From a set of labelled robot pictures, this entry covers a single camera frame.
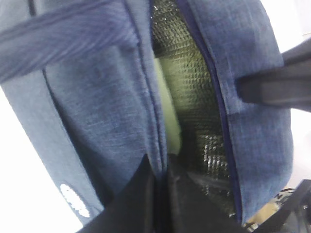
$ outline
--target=open zipper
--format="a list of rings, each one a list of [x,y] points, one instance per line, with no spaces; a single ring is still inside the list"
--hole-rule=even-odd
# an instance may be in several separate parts
[[[236,164],[234,160],[233,155],[233,148],[229,133],[229,125],[228,125],[228,119],[225,109],[225,102],[221,93],[219,78],[217,75],[216,67],[213,61],[213,58],[208,51],[208,48],[205,44],[204,38],[200,32],[200,29],[195,21],[194,15],[191,11],[191,8],[189,6],[189,3],[187,0],[176,0],[177,6],[180,10],[181,15],[183,16],[185,23],[187,25],[187,28],[196,42],[196,45],[198,46],[201,54],[204,57],[205,63],[209,69],[210,76],[212,79],[213,87],[215,90],[215,95],[219,107],[220,112],[220,118],[222,123],[222,130],[223,130],[223,136],[224,136],[224,147],[225,147],[225,153],[227,157],[227,161],[229,164],[230,172],[230,180],[233,186],[233,196],[234,196],[234,202],[236,206],[236,218],[239,222],[242,221],[242,200],[241,200],[241,192],[240,192],[240,185],[238,180],[238,174],[236,171]]]

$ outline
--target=white background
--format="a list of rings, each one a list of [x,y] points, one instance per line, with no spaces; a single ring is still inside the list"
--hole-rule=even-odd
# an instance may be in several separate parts
[[[281,51],[302,42],[295,0],[262,0]],[[81,223],[46,172],[0,90],[0,232],[74,233]],[[294,172],[288,186],[311,179],[311,115],[292,112]]]

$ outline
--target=denim fabric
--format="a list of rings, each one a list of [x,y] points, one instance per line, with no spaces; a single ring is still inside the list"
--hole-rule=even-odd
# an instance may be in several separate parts
[[[1,1],[0,31],[29,18],[26,1]],[[53,103],[42,71],[11,79],[1,87],[55,185],[60,188],[68,184],[82,198],[90,218],[75,213],[83,224],[88,223],[103,210],[103,205]]]
[[[238,178],[233,188],[236,202],[242,200],[239,208],[245,222],[286,185],[292,171],[293,142],[290,110],[243,103],[235,80],[281,67],[283,59],[259,0],[188,2],[211,54],[209,62],[216,68],[223,98],[218,101],[225,103],[231,138],[226,153],[235,162],[229,164],[230,173]]]
[[[48,6],[55,8],[55,5],[45,2],[51,1],[35,1],[38,14],[49,12]],[[67,9],[46,13],[0,35],[3,42],[0,50],[11,56],[11,61],[6,61],[4,55],[0,57],[5,74],[2,81],[44,68],[40,75],[41,86],[37,86],[29,75],[3,84],[4,87],[8,86],[5,89],[11,104],[15,106],[20,121],[25,122],[24,128],[42,160],[47,158],[44,160],[46,167],[58,170],[59,177],[50,171],[57,185],[61,179],[66,180],[61,173],[67,173],[62,166],[51,162],[56,158],[54,155],[44,154],[40,148],[47,150],[56,147],[62,150],[57,144],[47,143],[47,140],[55,141],[54,137],[62,137],[59,136],[60,129],[55,127],[50,130],[49,124],[43,127],[33,122],[42,120],[42,112],[51,120],[57,118],[62,121],[68,131],[67,141],[69,138],[72,140],[88,173],[95,172],[97,179],[104,186],[107,184],[108,193],[111,189],[117,194],[124,188],[144,154],[148,154],[155,175],[161,179],[166,171],[167,153],[165,126],[153,67],[149,3],[143,0],[128,3],[122,0],[71,3]],[[100,3],[106,6],[103,9],[95,8],[89,15],[86,13],[89,5]],[[91,25],[87,19],[93,19]],[[79,37],[79,31],[84,32],[85,36]],[[67,44],[67,48],[61,51],[64,44]],[[12,94],[20,83],[25,86],[20,89],[23,98]],[[49,95],[55,105],[53,114],[52,107],[45,103],[46,99],[38,97],[36,91],[27,93],[31,88],[38,88],[38,93]],[[27,106],[26,102],[30,106],[20,110],[21,105]],[[67,156],[74,155],[77,156],[71,151]],[[69,166],[67,163],[70,161],[59,161],[64,167]],[[78,182],[71,181],[70,184],[86,198]],[[89,205],[93,204],[92,201],[86,201]],[[91,207],[98,210],[96,214],[102,210],[97,203]]]
[[[291,173],[293,147],[289,110],[243,103],[238,99],[234,81],[247,74],[282,66],[282,57],[259,0],[187,1],[211,54],[209,62],[217,71],[218,80],[215,75],[213,78],[215,85],[219,81],[221,89],[219,94],[222,97],[218,101],[225,104],[222,118],[227,120],[228,130],[224,127],[224,133],[230,135],[225,142],[227,156],[232,161],[230,172],[235,179],[236,203],[242,202],[238,210],[242,211],[244,222],[286,184]],[[0,67],[5,68],[3,72],[12,72],[3,74],[2,80],[44,68],[43,72],[6,81],[2,84],[3,89],[56,185],[59,187],[62,182],[71,184],[95,216],[103,206],[85,167],[107,184],[108,193],[111,189],[117,194],[130,180],[145,153],[159,179],[165,174],[167,158],[151,47],[149,1],[72,0],[70,3],[77,5],[70,5],[70,10],[75,7],[78,10],[84,2],[113,3],[115,12],[121,10],[124,14],[105,15],[103,11],[102,17],[112,17],[116,23],[114,26],[120,28],[124,26],[121,23],[128,22],[128,34],[124,37],[131,34],[135,39],[124,43],[122,38],[121,44],[98,46],[101,39],[104,41],[109,36],[110,29],[114,32],[114,28],[109,28],[111,25],[103,23],[105,28],[102,31],[107,34],[90,34],[97,39],[93,47],[89,47],[89,43],[83,47],[86,41],[77,39],[73,46],[81,47],[74,56],[70,50],[65,50],[68,56],[63,53],[55,55],[53,49],[59,51],[56,50],[59,44],[56,43],[55,48],[51,46],[53,36],[65,38],[67,31],[58,31],[58,27],[55,31],[45,30],[43,26],[46,25],[39,24],[42,30],[33,34],[35,37],[30,35],[27,40],[17,37],[19,40],[15,43],[21,49],[10,44],[16,53],[10,53],[12,50],[6,50],[5,46],[2,49],[18,55],[11,57],[13,61],[23,61],[29,54],[40,57],[41,51],[32,50],[30,46],[37,40],[41,48],[46,45],[49,49],[43,53],[42,61],[37,60],[32,66],[31,57],[29,63],[23,63],[28,69],[23,69],[24,66],[11,63],[0,55]],[[11,4],[18,4],[16,11]],[[44,15],[62,4],[67,5],[69,1],[35,0],[37,13]],[[4,6],[9,7],[5,7],[0,15],[1,29],[30,17],[25,2],[7,0]],[[46,17],[44,15],[24,27],[40,22]],[[16,36],[22,31],[25,32],[23,27],[17,27],[10,35]]]

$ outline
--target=white logo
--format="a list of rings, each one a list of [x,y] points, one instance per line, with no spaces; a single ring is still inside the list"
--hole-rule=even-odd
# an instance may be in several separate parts
[[[60,191],[63,194],[66,201],[71,205],[71,207],[78,211],[78,213],[83,217],[90,217],[89,211],[86,205],[80,199],[80,197],[66,184],[60,185]]]

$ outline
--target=silver mesh lining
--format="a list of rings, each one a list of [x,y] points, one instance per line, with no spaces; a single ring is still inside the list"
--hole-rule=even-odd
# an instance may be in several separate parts
[[[206,63],[184,23],[176,3],[154,0],[153,44],[160,59],[182,129],[179,162],[191,172],[229,182],[219,109]],[[230,190],[199,184],[230,216]]]

